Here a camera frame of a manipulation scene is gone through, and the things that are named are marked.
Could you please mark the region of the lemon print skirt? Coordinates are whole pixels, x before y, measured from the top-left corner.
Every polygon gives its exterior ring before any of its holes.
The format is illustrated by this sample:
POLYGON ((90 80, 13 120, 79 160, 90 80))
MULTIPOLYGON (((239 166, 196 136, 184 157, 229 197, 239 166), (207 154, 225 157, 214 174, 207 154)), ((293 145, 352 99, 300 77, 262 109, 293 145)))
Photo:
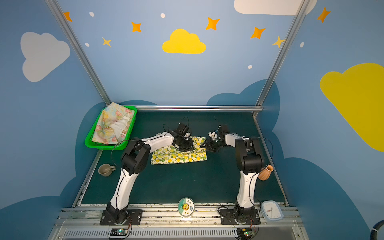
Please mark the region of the lemon print skirt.
POLYGON ((202 162, 207 160, 206 149, 200 145, 206 140, 205 137, 192 136, 194 150, 181 152, 174 146, 166 146, 155 150, 152 154, 151 165, 170 165, 202 162))

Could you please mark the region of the pastel floral skirt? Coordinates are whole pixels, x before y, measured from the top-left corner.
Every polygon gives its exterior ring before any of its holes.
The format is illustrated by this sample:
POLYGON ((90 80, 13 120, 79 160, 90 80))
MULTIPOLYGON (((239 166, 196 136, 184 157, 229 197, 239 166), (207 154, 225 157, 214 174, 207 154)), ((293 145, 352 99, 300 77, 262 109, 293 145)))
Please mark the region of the pastel floral skirt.
POLYGON ((104 145, 117 145, 128 135, 133 124, 136 110, 111 103, 102 112, 96 122, 91 141, 104 145))

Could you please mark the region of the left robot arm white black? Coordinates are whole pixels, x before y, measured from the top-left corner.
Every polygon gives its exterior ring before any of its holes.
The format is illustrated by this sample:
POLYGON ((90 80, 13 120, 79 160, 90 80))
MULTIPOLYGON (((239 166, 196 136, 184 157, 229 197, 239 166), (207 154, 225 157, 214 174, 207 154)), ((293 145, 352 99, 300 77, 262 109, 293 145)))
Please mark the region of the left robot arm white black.
POLYGON ((115 193, 102 213, 101 226, 133 225, 128 212, 129 198, 139 174, 147 166, 149 156, 163 147, 174 146, 181 152, 193 151, 189 124, 179 123, 175 130, 165 130, 154 137, 129 140, 121 157, 121 174, 115 193))

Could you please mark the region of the small terracotta cup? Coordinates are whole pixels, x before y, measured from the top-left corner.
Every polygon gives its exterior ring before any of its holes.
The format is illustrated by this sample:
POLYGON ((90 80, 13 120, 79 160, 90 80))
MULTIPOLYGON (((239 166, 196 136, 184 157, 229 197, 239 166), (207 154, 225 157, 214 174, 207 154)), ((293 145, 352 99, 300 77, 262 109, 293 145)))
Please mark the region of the small terracotta cup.
POLYGON ((266 181, 271 176, 273 171, 274 171, 274 167, 272 165, 267 165, 259 173, 258 179, 261 181, 266 181))

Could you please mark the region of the round white green tape dispenser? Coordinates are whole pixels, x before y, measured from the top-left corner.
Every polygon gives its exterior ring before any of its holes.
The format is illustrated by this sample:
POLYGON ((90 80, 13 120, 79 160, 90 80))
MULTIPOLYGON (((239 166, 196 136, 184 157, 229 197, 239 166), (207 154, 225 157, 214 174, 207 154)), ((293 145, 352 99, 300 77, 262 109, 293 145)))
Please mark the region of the round white green tape dispenser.
POLYGON ((182 218, 189 219, 195 211, 195 203, 190 198, 182 198, 178 203, 178 212, 182 218))

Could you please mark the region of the grey ceramic mug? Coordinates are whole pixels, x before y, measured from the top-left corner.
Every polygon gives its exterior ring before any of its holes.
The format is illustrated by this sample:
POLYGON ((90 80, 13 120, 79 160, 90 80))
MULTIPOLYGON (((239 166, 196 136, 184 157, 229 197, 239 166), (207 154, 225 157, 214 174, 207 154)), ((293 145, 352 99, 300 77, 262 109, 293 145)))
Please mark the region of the grey ceramic mug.
POLYGON ((115 170, 115 166, 111 166, 110 164, 103 164, 99 167, 98 173, 103 177, 109 177, 115 170))

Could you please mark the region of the white square clock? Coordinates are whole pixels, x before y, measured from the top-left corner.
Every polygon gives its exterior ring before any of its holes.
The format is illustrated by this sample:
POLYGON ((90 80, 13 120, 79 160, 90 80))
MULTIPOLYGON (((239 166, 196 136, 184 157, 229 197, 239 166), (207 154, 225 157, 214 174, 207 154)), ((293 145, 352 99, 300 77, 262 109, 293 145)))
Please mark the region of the white square clock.
POLYGON ((279 204, 272 200, 261 203, 261 212, 267 222, 280 221, 284 217, 279 204))

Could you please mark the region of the right green circuit board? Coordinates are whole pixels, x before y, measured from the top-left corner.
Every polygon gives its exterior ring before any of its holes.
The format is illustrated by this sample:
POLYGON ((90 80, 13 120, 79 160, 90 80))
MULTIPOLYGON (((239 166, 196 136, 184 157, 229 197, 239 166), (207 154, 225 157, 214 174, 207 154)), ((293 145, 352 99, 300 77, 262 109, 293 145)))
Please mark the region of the right green circuit board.
POLYGON ((254 232, 250 229, 237 228, 237 240, 251 240, 254 237, 254 232))

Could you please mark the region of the green circuit board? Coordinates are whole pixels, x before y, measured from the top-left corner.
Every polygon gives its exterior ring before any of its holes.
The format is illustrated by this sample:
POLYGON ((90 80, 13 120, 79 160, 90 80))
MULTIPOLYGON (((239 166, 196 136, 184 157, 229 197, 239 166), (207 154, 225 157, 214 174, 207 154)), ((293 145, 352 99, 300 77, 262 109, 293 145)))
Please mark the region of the green circuit board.
POLYGON ((254 237, 254 232, 250 229, 237 228, 237 240, 251 240, 254 237))
POLYGON ((123 240, 128 236, 128 228, 113 228, 110 231, 109 239, 110 240, 123 240))

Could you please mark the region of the rear aluminium frame bar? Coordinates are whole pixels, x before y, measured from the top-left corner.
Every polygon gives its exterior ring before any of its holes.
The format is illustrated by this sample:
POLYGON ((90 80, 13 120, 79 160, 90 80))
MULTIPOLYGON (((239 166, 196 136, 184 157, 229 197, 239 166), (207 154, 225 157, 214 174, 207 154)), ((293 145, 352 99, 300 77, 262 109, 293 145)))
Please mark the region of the rear aluminium frame bar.
POLYGON ((262 106, 151 106, 134 105, 139 111, 154 112, 261 112, 262 106))

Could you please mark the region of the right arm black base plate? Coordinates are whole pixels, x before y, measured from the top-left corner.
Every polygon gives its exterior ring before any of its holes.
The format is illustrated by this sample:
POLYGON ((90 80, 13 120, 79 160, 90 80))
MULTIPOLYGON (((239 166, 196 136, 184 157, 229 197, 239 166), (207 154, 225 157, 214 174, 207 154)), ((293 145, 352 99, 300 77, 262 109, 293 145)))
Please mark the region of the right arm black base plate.
POLYGON ((259 225, 261 223, 258 210, 247 209, 218 209, 222 225, 259 225))

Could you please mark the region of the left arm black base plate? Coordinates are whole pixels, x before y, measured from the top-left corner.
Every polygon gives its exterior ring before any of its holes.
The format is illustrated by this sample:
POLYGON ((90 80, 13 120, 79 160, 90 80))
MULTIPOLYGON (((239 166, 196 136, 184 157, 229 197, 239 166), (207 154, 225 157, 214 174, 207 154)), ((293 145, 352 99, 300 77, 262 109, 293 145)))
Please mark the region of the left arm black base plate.
POLYGON ((113 213, 104 210, 100 226, 138 226, 141 223, 142 214, 142 210, 122 210, 113 213))

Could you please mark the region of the aluminium rail base frame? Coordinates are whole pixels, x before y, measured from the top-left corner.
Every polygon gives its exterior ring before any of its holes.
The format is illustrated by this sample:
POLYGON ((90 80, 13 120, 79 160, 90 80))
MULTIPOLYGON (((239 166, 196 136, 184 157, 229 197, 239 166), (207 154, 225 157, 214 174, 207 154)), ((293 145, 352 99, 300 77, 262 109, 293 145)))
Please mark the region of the aluminium rail base frame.
POLYGON ((64 208, 49 235, 50 240, 109 240, 113 228, 128 228, 124 240, 236 240, 237 228, 254 232, 253 240, 307 240, 309 236, 299 211, 281 206, 283 219, 267 222, 260 215, 259 225, 222 225, 219 208, 233 208, 230 203, 196 204, 189 219, 182 218, 177 204, 133 204, 128 210, 142 210, 138 226, 100 226, 106 205, 79 205, 64 208))

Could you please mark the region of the aluminium frame post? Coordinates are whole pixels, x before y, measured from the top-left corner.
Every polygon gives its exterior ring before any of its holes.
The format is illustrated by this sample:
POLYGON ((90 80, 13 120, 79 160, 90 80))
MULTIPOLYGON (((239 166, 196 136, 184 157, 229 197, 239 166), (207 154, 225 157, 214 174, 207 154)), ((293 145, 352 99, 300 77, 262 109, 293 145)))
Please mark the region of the aluminium frame post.
POLYGON ((283 45, 281 46, 281 49, 279 50, 279 54, 276 58, 276 61, 273 65, 273 68, 270 72, 269 77, 267 78, 266 83, 264 84, 264 87, 258 97, 256 107, 258 109, 261 109, 263 107, 263 104, 268 96, 268 93, 270 92, 272 85, 278 76, 278 73, 283 65, 283 62, 288 54, 288 51, 293 44, 293 41, 295 40, 295 37, 304 21, 304 18, 306 16, 306 11, 309 8, 310 0, 304 0, 299 5, 299 9, 293 19, 293 22, 288 30, 288 33, 286 35, 286 40, 283 42, 283 45))
POLYGON ((67 37, 68 41, 70 42, 72 48, 74 49, 75 53, 77 54, 80 62, 82 63, 83 67, 85 68, 87 74, 89 75, 91 81, 93 82, 94 86, 96 87, 97 91, 99 92, 100 96, 102 97, 103 101, 106 105, 109 105, 112 101, 110 97, 107 94, 106 89, 104 88, 100 78, 98 77, 95 69, 93 68, 89 58, 87 57, 85 51, 82 48, 82 45, 80 41, 78 40, 74 30, 72 29, 70 22, 66 19, 65 14, 59 4, 58 1, 53 0, 45 0, 46 4, 48 5, 51 13, 55 17, 56 21, 58 22, 60 28, 62 29, 63 33, 67 37))

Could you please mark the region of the left aluminium frame post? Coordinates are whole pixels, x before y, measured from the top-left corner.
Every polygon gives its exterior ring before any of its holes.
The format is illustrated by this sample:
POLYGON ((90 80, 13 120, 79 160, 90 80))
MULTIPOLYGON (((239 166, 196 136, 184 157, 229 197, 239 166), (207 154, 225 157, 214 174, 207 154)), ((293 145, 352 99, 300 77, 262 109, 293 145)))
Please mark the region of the left aluminium frame post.
POLYGON ((63 33, 67 37, 68 41, 70 42, 72 48, 74 49, 75 53, 77 54, 80 62, 82 63, 83 67, 85 68, 87 74, 89 75, 91 81, 93 82, 94 86, 96 87, 97 91, 99 92, 100 96, 102 97, 103 101, 106 105, 109 105, 112 101, 110 97, 107 94, 106 89, 104 88, 100 78, 98 77, 95 69, 93 68, 89 58, 87 57, 85 51, 82 48, 82 45, 80 41, 78 40, 74 30, 72 29, 70 22, 66 19, 65 14, 59 4, 58 1, 53 0, 45 0, 46 4, 48 5, 51 13, 55 17, 56 21, 58 22, 60 28, 62 29, 63 33))

